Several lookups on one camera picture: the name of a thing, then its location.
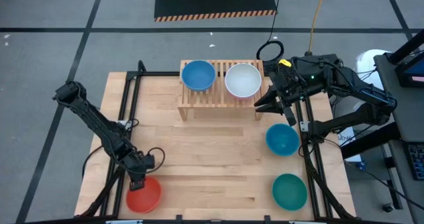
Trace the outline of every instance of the teal bowl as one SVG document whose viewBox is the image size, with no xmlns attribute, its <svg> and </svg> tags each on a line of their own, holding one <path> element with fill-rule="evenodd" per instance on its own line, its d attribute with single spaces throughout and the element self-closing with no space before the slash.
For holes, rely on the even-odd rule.
<svg viewBox="0 0 424 224">
<path fill-rule="evenodd" d="M 299 135 L 289 125 L 275 124 L 266 131 L 266 144 L 274 154 L 290 156 L 299 148 Z"/>
<path fill-rule="evenodd" d="M 306 203 L 306 185 L 296 175 L 282 174 L 272 184 L 272 197 L 281 208 L 297 211 Z"/>
</svg>

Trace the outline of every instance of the black and orange striped mat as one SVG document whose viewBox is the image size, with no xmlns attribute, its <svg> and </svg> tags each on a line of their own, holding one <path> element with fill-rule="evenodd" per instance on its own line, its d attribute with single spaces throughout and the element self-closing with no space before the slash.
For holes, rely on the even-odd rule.
<svg viewBox="0 0 424 224">
<path fill-rule="evenodd" d="M 155 22 L 274 15 L 274 0 L 156 0 Z"/>
</svg>

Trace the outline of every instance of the red bowl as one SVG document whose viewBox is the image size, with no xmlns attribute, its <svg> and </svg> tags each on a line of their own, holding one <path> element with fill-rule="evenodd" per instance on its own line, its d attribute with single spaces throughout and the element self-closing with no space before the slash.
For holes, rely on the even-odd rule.
<svg viewBox="0 0 424 224">
<path fill-rule="evenodd" d="M 131 211 L 148 213 L 159 204 L 162 188 L 155 178 L 146 177 L 144 188 L 127 192 L 127 205 Z"/>
</svg>

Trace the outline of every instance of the white bowl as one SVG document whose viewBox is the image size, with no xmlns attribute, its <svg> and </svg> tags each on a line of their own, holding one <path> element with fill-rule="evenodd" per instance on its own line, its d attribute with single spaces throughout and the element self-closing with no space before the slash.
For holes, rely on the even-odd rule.
<svg viewBox="0 0 424 224">
<path fill-rule="evenodd" d="M 225 87 L 237 98 L 249 98 L 259 91 L 262 78 L 259 71 L 250 64 L 232 66 L 225 75 Z"/>
</svg>

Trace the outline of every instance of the bowl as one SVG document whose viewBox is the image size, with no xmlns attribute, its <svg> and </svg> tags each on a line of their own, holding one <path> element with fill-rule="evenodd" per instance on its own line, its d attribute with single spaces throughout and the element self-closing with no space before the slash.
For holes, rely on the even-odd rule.
<svg viewBox="0 0 424 224">
<path fill-rule="evenodd" d="M 215 68 L 206 61 L 192 61 L 182 72 L 183 83 L 193 91 L 206 91 L 215 81 Z"/>
<path fill-rule="evenodd" d="M 266 144 L 274 154 L 290 156 L 299 148 L 299 136 L 289 125 L 275 124 L 266 131 Z"/>
<path fill-rule="evenodd" d="M 127 205 L 131 211 L 148 213 L 159 204 L 162 188 L 158 180 L 146 177 L 144 188 L 127 192 Z"/>
<path fill-rule="evenodd" d="M 296 175 L 282 174 L 272 184 L 272 197 L 281 208 L 297 211 L 306 203 L 306 185 Z"/>
<path fill-rule="evenodd" d="M 262 78 L 258 69 L 250 64 L 232 66 L 225 75 L 225 87 L 237 98 L 249 98 L 259 91 Z"/>
</svg>

